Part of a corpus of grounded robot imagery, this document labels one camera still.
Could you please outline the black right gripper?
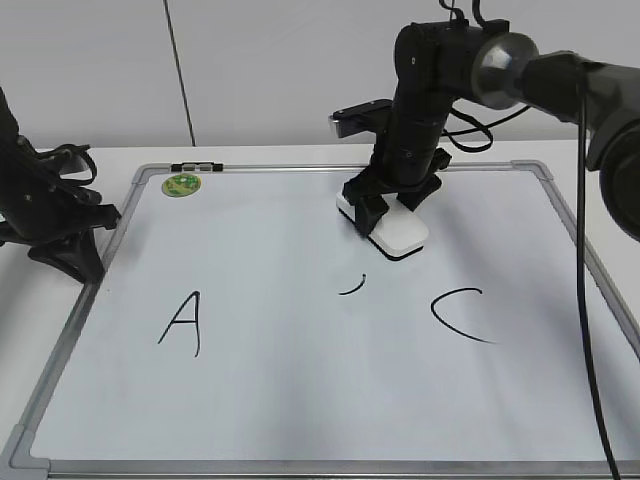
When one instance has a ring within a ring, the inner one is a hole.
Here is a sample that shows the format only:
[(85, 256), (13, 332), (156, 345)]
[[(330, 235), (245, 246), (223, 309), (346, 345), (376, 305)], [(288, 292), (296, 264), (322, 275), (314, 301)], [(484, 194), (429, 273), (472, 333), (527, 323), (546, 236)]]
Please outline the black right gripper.
[(378, 139), (369, 164), (342, 188), (342, 195), (354, 207), (358, 234), (368, 237), (389, 211), (383, 195), (397, 194), (397, 201), (414, 212), (441, 188), (438, 172), (450, 161), (451, 155), (438, 146), (392, 146), (390, 141)]

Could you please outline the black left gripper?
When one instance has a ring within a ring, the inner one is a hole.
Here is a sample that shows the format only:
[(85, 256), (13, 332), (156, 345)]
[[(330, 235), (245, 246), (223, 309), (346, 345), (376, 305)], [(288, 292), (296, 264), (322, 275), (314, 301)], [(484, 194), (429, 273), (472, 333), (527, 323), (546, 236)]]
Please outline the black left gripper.
[[(75, 213), (80, 230), (114, 230), (121, 214), (97, 205), (88, 188), (97, 176), (90, 146), (63, 144), (38, 152), (24, 137), (1, 141), (1, 242), (37, 244), (68, 234)], [(100, 281), (105, 268), (93, 232), (33, 246), (28, 257), (85, 284)]]

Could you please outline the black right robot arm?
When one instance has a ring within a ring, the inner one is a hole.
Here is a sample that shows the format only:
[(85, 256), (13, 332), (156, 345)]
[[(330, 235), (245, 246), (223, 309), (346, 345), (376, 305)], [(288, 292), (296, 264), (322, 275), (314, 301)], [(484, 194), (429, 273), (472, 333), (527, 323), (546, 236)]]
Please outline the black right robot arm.
[(453, 105), (494, 110), (524, 104), (582, 126), (590, 137), (585, 167), (597, 172), (605, 207), (630, 237), (639, 235), (639, 72), (570, 51), (540, 54), (504, 20), (473, 27), (466, 19), (412, 23), (394, 46), (397, 86), (391, 99), (336, 111), (339, 137), (371, 132), (369, 165), (342, 190), (354, 223), (368, 235), (393, 194), (417, 208), (441, 185), (447, 165), (439, 141)]

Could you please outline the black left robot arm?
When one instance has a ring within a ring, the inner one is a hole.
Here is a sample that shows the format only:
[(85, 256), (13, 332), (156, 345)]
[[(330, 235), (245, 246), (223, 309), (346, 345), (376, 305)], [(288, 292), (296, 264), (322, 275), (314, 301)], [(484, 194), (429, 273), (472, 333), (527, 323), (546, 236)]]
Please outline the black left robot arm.
[(29, 248), (28, 257), (80, 283), (105, 273), (94, 231), (113, 230), (121, 214), (89, 188), (97, 177), (90, 146), (36, 150), (1, 98), (1, 243)]

